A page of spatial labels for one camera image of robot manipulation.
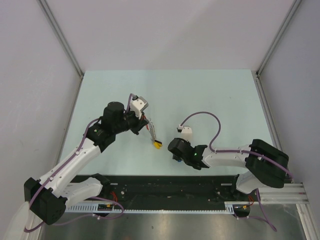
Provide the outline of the red handled metal key holder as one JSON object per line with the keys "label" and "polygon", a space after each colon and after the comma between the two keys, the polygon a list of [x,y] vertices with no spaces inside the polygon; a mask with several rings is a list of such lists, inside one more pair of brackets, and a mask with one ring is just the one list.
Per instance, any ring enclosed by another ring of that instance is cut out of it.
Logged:
{"label": "red handled metal key holder", "polygon": [[148,130],[148,132],[150,133],[151,136],[151,141],[155,142],[157,140],[157,136],[156,136],[156,130],[155,130],[155,126],[154,124],[151,122],[150,119],[145,119],[147,121],[147,125],[146,128]]}

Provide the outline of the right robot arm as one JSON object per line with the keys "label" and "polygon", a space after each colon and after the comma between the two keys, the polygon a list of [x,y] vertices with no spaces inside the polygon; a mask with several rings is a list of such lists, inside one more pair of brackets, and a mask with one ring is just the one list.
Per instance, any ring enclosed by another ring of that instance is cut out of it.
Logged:
{"label": "right robot arm", "polygon": [[242,201],[252,191],[264,186],[281,189],[289,175],[289,156],[261,139],[236,149],[212,148],[207,145],[193,147],[183,138],[174,138],[167,147],[177,162],[196,169],[238,167],[247,169],[238,173],[230,188],[231,196]]}

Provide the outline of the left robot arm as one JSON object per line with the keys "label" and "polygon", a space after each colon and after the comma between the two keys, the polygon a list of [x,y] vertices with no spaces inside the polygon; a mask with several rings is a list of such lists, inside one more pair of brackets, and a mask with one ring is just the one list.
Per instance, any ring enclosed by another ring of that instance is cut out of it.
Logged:
{"label": "left robot arm", "polygon": [[97,197],[105,200],[111,188],[100,181],[97,175],[66,190],[71,180],[91,160],[111,145],[118,134],[131,131],[138,135],[149,121],[144,110],[148,102],[137,97],[128,106],[113,101],[104,108],[102,116],[92,120],[86,127],[78,146],[64,160],[39,179],[30,177],[24,183],[24,199],[30,211],[47,225],[55,224],[66,208],[78,202]]}

